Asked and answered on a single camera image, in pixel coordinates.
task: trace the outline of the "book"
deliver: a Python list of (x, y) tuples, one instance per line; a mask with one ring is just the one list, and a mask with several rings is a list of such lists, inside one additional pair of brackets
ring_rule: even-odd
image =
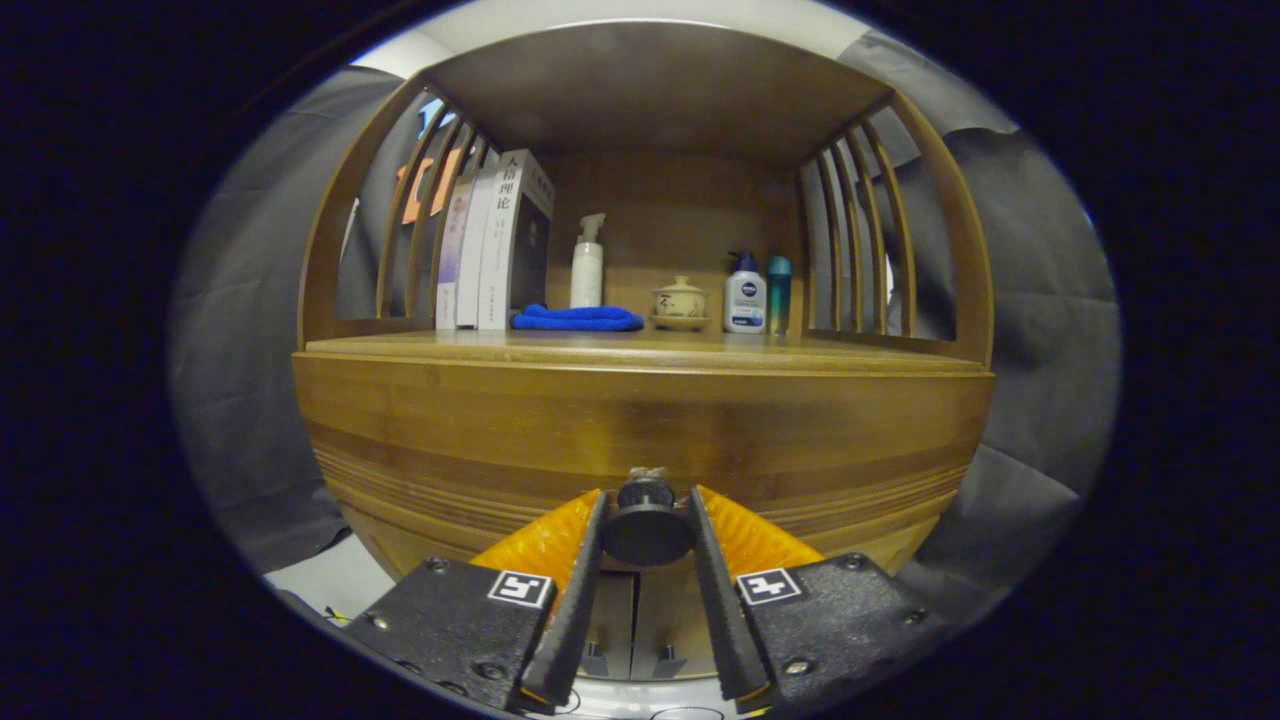
[(458, 265), (462, 260), (462, 236), (466, 231), (471, 191), (475, 187), (476, 164), (480, 158), (475, 160), (458, 177), (444, 220), (444, 237), (440, 241), (440, 272), (435, 284), (435, 328), (440, 331), (458, 327)]
[(476, 327), (507, 328), (526, 305), (547, 301), (547, 241), (556, 188), (529, 150), (498, 159), (497, 187), (485, 220)]
[(476, 327), (480, 307), (480, 258), (484, 254), (485, 222), (493, 204), (493, 190), (498, 181), (498, 163), (489, 163), (476, 173), (471, 186), (471, 208), (466, 228), (462, 231), (462, 252), (458, 256), (458, 278), (453, 324), (457, 328)]

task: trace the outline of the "shelf top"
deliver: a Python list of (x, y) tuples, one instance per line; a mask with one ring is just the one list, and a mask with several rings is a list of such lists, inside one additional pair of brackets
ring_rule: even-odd
[(628, 333), (417, 331), (314, 340), (307, 343), (307, 352), (476, 364), (727, 373), (983, 373), (982, 365), (968, 360), (860, 345), (855, 338), (845, 342), (652, 328)]
[(522, 35), (426, 77), (507, 150), (652, 149), (787, 167), (892, 92), (800, 47), (662, 20)]

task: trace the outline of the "blue bottle cap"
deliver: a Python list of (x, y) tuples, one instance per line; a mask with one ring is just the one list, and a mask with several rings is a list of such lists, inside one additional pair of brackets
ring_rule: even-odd
[(750, 252), (730, 252), (733, 258), (737, 258), (737, 265), (733, 266), (733, 272), (748, 270), (751, 273), (758, 273), (760, 269), (755, 265), (755, 255)]
[(791, 260), (781, 255), (774, 255), (769, 258), (769, 274), (771, 275), (790, 275), (791, 274)]

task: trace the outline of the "blue towel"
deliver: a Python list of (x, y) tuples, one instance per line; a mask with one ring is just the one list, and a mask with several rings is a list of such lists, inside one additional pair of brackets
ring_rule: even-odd
[(644, 318), (621, 307), (571, 307), (548, 310), (530, 305), (511, 319), (518, 331), (639, 331)]

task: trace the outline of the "white pump bottle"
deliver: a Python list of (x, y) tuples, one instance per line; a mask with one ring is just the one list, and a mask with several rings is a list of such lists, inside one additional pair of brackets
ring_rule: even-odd
[(573, 246), (573, 269), (570, 275), (568, 306), (599, 307), (603, 301), (604, 246), (595, 241), (604, 213), (585, 215), (580, 224), (582, 234)]

